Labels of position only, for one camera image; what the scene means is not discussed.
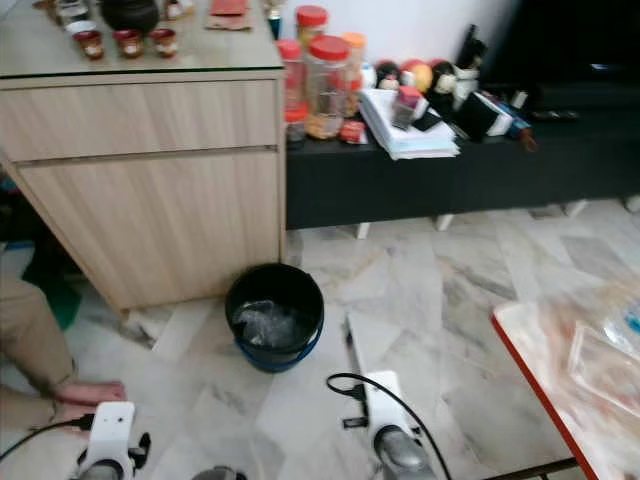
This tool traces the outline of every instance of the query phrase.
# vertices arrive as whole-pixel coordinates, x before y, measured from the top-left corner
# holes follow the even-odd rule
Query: khaki pants
[[[56,414],[55,389],[73,380],[73,360],[44,294],[22,280],[0,278],[0,352],[43,397],[0,385],[0,428],[46,425]]]

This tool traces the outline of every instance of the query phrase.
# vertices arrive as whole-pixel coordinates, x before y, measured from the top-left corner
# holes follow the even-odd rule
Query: red table edge
[[[571,450],[571,452],[576,457],[576,460],[578,461],[578,464],[582,468],[582,471],[585,473],[585,475],[589,480],[598,480],[598,476],[593,471],[593,468],[591,468],[591,465],[589,465],[589,461],[587,460],[587,457],[584,456],[584,453],[582,453],[582,450],[580,450],[580,447],[571,436],[571,433],[569,432],[564,422],[560,418],[560,415],[558,415],[558,412],[553,407],[551,400],[549,400],[549,397],[547,397],[547,394],[544,393],[544,390],[542,390],[542,387],[538,384],[535,376],[533,375],[531,370],[529,370],[529,367],[527,367],[527,364],[518,353],[518,350],[513,345],[513,343],[511,343],[511,340],[509,340],[509,336],[502,329],[502,326],[500,325],[499,320],[496,318],[495,313],[491,316],[491,323],[493,324],[493,327],[496,329],[496,332],[498,333],[498,336],[502,340],[502,343],[504,343],[505,347],[507,347],[507,350],[509,350],[509,353],[515,360],[516,364],[518,365],[518,368],[520,368],[520,371],[522,372],[524,377],[527,379],[529,386],[533,389],[536,396],[542,403],[542,406],[551,417],[551,421],[553,421],[554,425],[560,432],[560,435],[562,435],[562,438],[564,439],[565,443],[569,447],[569,450]]]

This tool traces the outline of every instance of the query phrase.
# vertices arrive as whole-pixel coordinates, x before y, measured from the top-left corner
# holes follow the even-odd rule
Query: black tv cabinet
[[[368,145],[307,139],[287,152],[287,228],[531,207],[640,193],[640,109],[537,124],[539,149],[460,140],[455,158],[391,160]]]

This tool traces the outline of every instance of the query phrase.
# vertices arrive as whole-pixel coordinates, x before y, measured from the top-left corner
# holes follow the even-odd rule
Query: wooden cabinet
[[[196,0],[172,59],[105,41],[96,62],[31,3],[0,20],[0,161],[112,307],[224,294],[278,261],[284,70],[259,2],[250,32],[205,30]]]
[[[277,155],[185,154],[25,169],[120,308],[220,295],[278,260]]]

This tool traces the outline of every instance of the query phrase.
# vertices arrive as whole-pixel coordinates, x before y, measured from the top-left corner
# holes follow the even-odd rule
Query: glass top
[[[136,59],[119,55],[112,30],[102,20],[100,8],[92,5],[92,18],[102,33],[105,50],[100,60],[89,60],[62,27],[46,12],[19,0],[0,21],[0,79],[59,75],[114,73],[206,72],[282,68],[269,25],[257,0],[250,1],[250,31],[209,30],[204,28],[209,0],[196,0],[196,13],[157,28],[177,33],[178,53],[161,58],[151,39],[145,40],[145,53]]]

